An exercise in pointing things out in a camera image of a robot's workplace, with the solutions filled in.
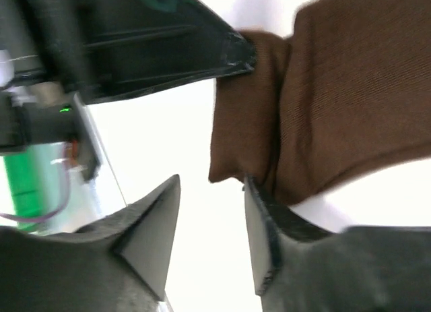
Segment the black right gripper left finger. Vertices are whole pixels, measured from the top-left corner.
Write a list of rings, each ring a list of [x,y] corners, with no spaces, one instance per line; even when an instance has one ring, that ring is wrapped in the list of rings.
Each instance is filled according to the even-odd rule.
[[[2,311],[156,311],[180,204],[173,175],[134,204],[77,232],[1,228]]]

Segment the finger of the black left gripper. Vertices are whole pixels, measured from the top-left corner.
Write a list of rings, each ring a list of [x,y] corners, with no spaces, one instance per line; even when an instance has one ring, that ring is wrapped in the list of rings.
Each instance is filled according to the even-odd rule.
[[[1,0],[16,82],[85,103],[251,72],[254,46],[200,0]]]

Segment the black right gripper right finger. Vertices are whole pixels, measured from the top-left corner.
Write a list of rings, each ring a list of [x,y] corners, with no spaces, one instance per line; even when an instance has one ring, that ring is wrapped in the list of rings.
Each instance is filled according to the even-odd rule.
[[[256,294],[264,311],[429,311],[430,229],[332,233],[244,180]]]

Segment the dark brown striped-cuff sock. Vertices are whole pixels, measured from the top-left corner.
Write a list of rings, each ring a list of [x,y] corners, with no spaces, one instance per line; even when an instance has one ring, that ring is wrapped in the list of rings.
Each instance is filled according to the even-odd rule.
[[[244,37],[257,62],[217,80],[211,182],[250,175],[293,205],[430,155],[430,0],[317,0],[290,37]]]

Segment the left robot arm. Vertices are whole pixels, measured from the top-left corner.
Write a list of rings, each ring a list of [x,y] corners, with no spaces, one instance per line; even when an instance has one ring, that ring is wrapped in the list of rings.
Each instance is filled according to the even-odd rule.
[[[199,0],[1,0],[1,153],[68,142],[91,180],[84,106],[254,69],[254,46]]]

